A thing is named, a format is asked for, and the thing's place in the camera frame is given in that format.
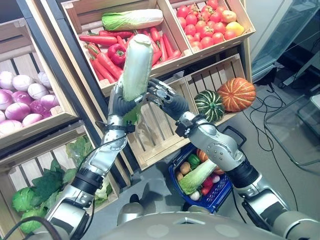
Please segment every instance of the basket handle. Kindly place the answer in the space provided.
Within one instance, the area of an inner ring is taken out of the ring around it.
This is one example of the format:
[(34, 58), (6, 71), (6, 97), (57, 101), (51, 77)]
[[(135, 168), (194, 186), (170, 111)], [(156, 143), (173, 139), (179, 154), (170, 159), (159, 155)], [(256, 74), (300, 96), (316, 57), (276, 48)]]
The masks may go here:
[(247, 141), (247, 138), (241, 132), (239, 132), (237, 129), (230, 125), (226, 126), (222, 133), (224, 134), (225, 131), (228, 129), (237, 134), (242, 139), (242, 142), (238, 145), (238, 147), (241, 149), (242, 145)]

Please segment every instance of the onion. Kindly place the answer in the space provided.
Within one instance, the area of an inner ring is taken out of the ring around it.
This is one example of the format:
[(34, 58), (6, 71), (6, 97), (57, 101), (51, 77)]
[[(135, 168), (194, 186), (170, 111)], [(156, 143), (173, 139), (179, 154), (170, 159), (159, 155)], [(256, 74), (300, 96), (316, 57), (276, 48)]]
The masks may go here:
[(31, 113), (27, 115), (23, 120), (22, 120), (22, 125), (24, 127), (29, 126), (31, 124), (34, 124), (40, 120), (44, 119), (44, 117), (41, 114), (38, 113)]
[(16, 91), (12, 94), (12, 99), (15, 103), (24, 103), (30, 105), (32, 103), (32, 98), (25, 91)]
[(33, 84), (35, 81), (28, 75), (18, 75), (15, 76), (12, 80), (12, 84), (15, 89), (18, 91), (27, 91), (30, 84)]
[(0, 122), (0, 137), (8, 135), (20, 128), (22, 128), (21, 122), (16, 120), (4, 120)]
[(8, 106), (4, 112), (9, 120), (21, 121), (30, 113), (30, 107), (22, 102), (15, 102)]
[(42, 116), (44, 116), (44, 115), (48, 115), (48, 112), (50, 112), (40, 103), (40, 100), (33, 101), (29, 105), (29, 107), (33, 114), (41, 114)]
[(4, 114), (3, 111), (0, 110), (0, 123), (4, 120), (6, 120), (6, 115)]
[(49, 94), (45, 86), (39, 83), (32, 83), (28, 87), (28, 94), (35, 100), (39, 100), (41, 97)]
[(48, 89), (52, 89), (49, 78), (44, 71), (38, 73), (38, 78), (45, 87), (47, 87)]
[(13, 92), (9, 89), (0, 89), (0, 92), (4, 92), (6, 94), (9, 94), (10, 96), (13, 94)]
[(55, 95), (45, 95), (41, 97), (40, 103), (46, 108), (46, 109), (52, 109), (55, 106), (59, 105), (58, 99)]
[(12, 96), (8, 93), (0, 92), (0, 110), (6, 110), (6, 108), (13, 103)]
[(14, 89), (12, 85), (12, 78), (14, 77), (12, 72), (2, 71), (0, 73), (0, 87), (3, 89)]

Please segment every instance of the striped squash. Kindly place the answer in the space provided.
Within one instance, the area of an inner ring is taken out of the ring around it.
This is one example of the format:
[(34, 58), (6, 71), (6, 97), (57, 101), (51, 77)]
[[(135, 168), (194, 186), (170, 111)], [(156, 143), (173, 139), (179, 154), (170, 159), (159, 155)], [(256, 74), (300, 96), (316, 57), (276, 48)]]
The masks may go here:
[(242, 77), (224, 83), (217, 91), (226, 111), (239, 112), (251, 106), (256, 99), (256, 88)]
[(199, 113), (203, 113), (208, 122), (219, 121), (225, 113), (222, 97), (214, 91), (204, 90), (195, 96), (194, 101)]

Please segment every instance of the plastic basket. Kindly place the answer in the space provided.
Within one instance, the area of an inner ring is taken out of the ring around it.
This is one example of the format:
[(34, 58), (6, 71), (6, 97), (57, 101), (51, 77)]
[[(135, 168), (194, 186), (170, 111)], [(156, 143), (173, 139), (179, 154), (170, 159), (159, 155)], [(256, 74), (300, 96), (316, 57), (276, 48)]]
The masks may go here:
[(206, 196), (201, 196), (199, 201), (193, 201), (186, 195), (176, 179), (176, 169), (179, 169), (181, 164), (187, 160), (189, 155), (196, 154), (197, 148), (189, 143), (182, 151), (182, 153), (172, 161), (169, 166), (169, 173), (172, 182), (178, 191), (179, 195), (190, 205), (196, 205), (208, 209), (211, 213), (217, 212), (219, 207), (225, 201), (232, 189), (232, 184), (226, 174), (220, 175), (220, 181), (215, 183)]

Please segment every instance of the green squash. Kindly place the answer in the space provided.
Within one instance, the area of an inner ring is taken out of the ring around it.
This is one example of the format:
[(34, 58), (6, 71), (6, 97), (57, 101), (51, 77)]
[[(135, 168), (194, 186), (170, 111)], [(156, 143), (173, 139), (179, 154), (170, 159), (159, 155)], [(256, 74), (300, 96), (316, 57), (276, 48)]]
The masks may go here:
[(214, 91), (204, 90), (195, 96), (194, 101), (199, 113), (203, 113), (208, 122), (219, 121), (225, 113), (222, 97)]

